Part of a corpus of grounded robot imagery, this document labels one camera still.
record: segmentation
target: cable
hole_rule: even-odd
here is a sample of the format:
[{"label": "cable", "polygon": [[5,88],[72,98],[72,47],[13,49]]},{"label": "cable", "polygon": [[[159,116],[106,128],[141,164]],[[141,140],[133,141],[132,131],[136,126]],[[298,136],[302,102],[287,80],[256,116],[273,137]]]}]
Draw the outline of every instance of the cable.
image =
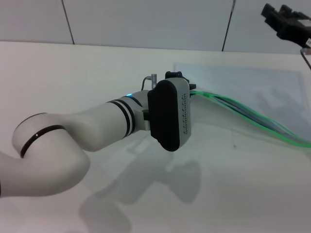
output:
[{"label": "cable", "polygon": [[145,86],[145,81],[147,80],[148,77],[144,78],[142,80],[142,85],[141,85],[141,91],[144,89],[144,86]]},{"label": "cable", "polygon": [[307,60],[307,58],[306,58],[306,56],[305,56],[304,49],[301,49],[301,50],[300,50],[300,54],[301,54],[303,60],[305,60],[305,62],[307,63],[307,65],[308,65],[309,68],[311,69],[311,65],[310,65],[309,61]]},{"label": "cable", "polygon": [[222,107],[237,114],[239,117],[251,123],[252,125],[271,133],[284,142],[295,145],[297,147],[311,148],[311,142],[297,136],[275,120],[257,113],[255,110],[237,102],[236,100],[204,91],[191,91],[191,94],[201,95],[213,102],[216,102]]}]

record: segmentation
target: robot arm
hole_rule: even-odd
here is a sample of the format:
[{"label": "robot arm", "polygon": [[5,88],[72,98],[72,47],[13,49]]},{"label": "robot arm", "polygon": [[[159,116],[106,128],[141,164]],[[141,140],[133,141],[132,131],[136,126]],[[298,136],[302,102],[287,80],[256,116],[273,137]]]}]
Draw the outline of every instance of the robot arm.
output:
[{"label": "robot arm", "polygon": [[80,113],[42,113],[24,120],[15,129],[12,139],[21,159],[0,153],[0,196],[48,196],[66,191],[79,183],[89,169],[90,160],[83,150],[98,151],[139,130],[150,130],[150,126],[157,135],[153,137],[165,149],[178,149],[189,138],[190,131],[182,132],[168,125],[159,132],[159,123],[153,115],[161,111],[158,106],[164,109],[173,106],[172,103],[168,106],[165,99],[153,104],[154,97],[160,93],[166,96],[167,85],[169,92],[175,91],[170,97],[176,99],[172,108],[176,112],[169,113],[173,113],[171,121],[179,125],[185,121],[182,105],[190,103],[189,99],[185,102],[181,98],[190,97],[189,84],[180,78],[160,83],[152,91],[142,90]]},{"label": "robot arm", "polygon": [[311,18],[302,12],[293,11],[287,5],[275,10],[266,4],[261,13],[265,22],[276,31],[277,37],[289,40],[302,48],[311,48]]}]

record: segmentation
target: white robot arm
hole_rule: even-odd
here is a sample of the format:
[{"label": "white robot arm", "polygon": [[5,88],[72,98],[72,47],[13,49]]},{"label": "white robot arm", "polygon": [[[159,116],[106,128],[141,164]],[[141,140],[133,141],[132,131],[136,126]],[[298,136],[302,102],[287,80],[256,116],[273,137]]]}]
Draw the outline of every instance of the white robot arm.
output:
[{"label": "white robot arm", "polygon": [[[158,106],[154,106],[154,100],[172,90],[176,111],[160,112],[171,118],[167,123],[160,122],[166,127],[160,130],[155,117],[165,98]],[[187,119],[181,115],[184,104],[189,105],[189,99],[187,102],[182,99],[185,95],[190,98],[189,93],[186,80],[170,78],[159,82],[152,91],[142,90],[84,112],[42,113],[27,118],[17,126],[12,139],[21,159],[0,153],[0,197],[48,196],[68,190],[89,169],[90,161],[83,150],[98,151],[139,130],[153,128],[153,137],[165,149],[178,149],[190,136],[190,130],[180,128],[182,120],[190,120],[188,115]],[[171,121],[178,128],[171,129]]]}]

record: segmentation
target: white wall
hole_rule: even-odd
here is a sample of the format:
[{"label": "white wall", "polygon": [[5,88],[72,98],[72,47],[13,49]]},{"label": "white wall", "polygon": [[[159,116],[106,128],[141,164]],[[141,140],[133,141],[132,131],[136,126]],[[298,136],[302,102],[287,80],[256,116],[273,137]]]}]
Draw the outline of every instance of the white wall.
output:
[{"label": "white wall", "polygon": [[232,0],[65,0],[76,44],[221,51]]},{"label": "white wall", "polygon": [[299,54],[300,46],[279,39],[264,22],[260,14],[266,3],[277,10],[285,4],[311,16],[310,0],[237,0],[224,51]]},{"label": "white wall", "polygon": [[61,0],[0,0],[0,41],[71,44]]},{"label": "white wall", "polygon": [[[221,51],[233,0],[64,0],[81,45]],[[299,53],[262,17],[266,3],[311,15],[309,0],[237,0],[225,51]],[[0,40],[73,43],[62,0],[0,0]]]}]

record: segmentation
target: table surface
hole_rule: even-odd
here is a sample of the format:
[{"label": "table surface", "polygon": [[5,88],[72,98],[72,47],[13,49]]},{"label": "table surface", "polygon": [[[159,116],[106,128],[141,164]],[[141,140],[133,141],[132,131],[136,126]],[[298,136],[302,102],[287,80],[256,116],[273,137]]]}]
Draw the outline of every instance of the table surface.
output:
[{"label": "table surface", "polygon": [[[145,76],[161,79],[174,63],[298,71],[311,90],[299,55],[16,42],[0,42],[0,51],[0,149],[14,157],[12,133],[26,117],[78,112],[135,92]],[[138,132],[88,153],[90,171],[67,192],[0,199],[1,231],[310,232],[311,151],[202,98],[192,98],[191,118],[192,135],[174,153]]]}]

